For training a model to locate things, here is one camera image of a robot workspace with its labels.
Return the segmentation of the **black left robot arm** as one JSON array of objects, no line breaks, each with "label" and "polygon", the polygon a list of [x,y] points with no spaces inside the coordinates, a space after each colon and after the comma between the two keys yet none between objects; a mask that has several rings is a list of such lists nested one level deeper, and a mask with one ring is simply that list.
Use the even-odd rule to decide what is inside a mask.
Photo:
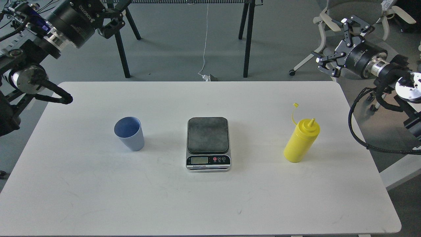
[{"label": "black left robot arm", "polygon": [[18,39],[1,54],[1,81],[13,87],[11,93],[1,93],[1,136],[20,128],[19,115],[32,99],[61,104],[73,101],[49,80],[41,62],[49,55],[59,58],[68,44],[80,48],[96,31],[106,39],[115,36],[124,75],[130,77],[120,35],[125,26],[123,14],[130,4],[130,0],[62,0],[46,18],[26,2],[2,9],[1,17],[12,18],[14,31],[1,41],[12,36]]}]

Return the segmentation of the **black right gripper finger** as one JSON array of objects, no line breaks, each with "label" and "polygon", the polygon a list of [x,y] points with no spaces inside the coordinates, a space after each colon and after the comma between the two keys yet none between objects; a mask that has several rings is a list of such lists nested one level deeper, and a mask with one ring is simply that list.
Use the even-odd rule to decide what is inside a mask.
[{"label": "black right gripper finger", "polygon": [[[322,56],[321,54],[317,52],[311,53],[313,56],[317,57],[316,62],[318,63],[317,68],[320,72],[323,72],[330,77],[339,78],[341,75],[341,70],[343,66],[340,66],[338,64],[338,59],[343,58],[346,56],[345,52],[335,52],[334,54],[328,55],[328,56]],[[327,64],[333,63],[334,67],[332,69],[328,69]]]},{"label": "black right gripper finger", "polygon": [[341,20],[343,28],[343,40],[341,50],[350,50],[358,45],[365,45],[366,34],[373,32],[375,27],[362,18],[352,15]]}]

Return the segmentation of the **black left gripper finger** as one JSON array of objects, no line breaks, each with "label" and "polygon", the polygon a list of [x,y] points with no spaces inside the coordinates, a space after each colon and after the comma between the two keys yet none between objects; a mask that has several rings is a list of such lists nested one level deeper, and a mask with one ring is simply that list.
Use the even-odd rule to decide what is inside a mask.
[{"label": "black left gripper finger", "polygon": [[115,9],[117,11],[124,11],[132,3],[132,0],[101,0],[102,4],[105,4],[105,7],[102,6],[101,10],[105,9]]},{"label": "black left gripper finger", "polygon": [[120,29],[125,26],[125,21],[123,20],[123,12],[124,10],[119,11],[116,9],[105,9],[104,12],[99,13],[97,15],[98,19],[110,19],[110,22],[108,24],[103,25],[97,29],[99,35],[101,35],[105,39],[109,39],[111,38],[111,36],[119,32]]}]

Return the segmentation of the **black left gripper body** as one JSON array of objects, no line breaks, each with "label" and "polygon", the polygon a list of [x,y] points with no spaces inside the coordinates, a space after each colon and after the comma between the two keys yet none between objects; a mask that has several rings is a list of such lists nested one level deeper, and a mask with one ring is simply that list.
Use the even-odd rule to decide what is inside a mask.
[{"label": "black left gripper body", "polygon": [[102,26],[98,15],[105,10],[100,0],[63,0],[48,16],[48,21],[76,48],[82,47]]}]

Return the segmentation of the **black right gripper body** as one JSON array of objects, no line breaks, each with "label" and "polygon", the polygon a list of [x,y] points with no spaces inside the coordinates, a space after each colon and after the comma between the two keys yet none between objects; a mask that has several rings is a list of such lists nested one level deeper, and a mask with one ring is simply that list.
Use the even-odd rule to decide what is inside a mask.
[{"label": "black right gripper body", "polygon": [[361,43],[355,46],[345,60],[345,68],[362,79],[378,77],[380,71],[388,65],[388,52],[376,45]]}]

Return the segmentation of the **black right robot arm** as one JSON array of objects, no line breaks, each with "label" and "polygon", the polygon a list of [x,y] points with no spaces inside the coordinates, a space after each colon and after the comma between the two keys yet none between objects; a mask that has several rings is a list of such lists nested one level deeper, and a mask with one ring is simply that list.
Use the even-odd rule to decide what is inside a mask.
[{"label": "black right robot arm", "polygon": [[322,55],[320,49],[313,51],[318,69],[332,79],[341,75],[342,69],[348,69],[362,79],[374,77],[374,88],[364,88],[353,101],[348,114],[348,126],[353,138],[363,147],[384,153],[405,155],[420,155],[420,150],[390,150],[376,147],[361,140],[352,127],[352,115],[357,103],[363,96],[369,94],[371,99],[391,111],[404,112],[408,119],[404,121],[405,128],[418,140],[420,139],[420,112],[412,107],[420,104],[420,73],[408,68],[407,58],[396,55],[387,61],[387,51],[369,43],[364,36],[371,33],[374,27],[352,15],[341,21],[333,20],[326,13],[314,18],[318,24],[322,38],[325,38],[324,25],[335,32],[342,31],[343,39],[332,54]]}]

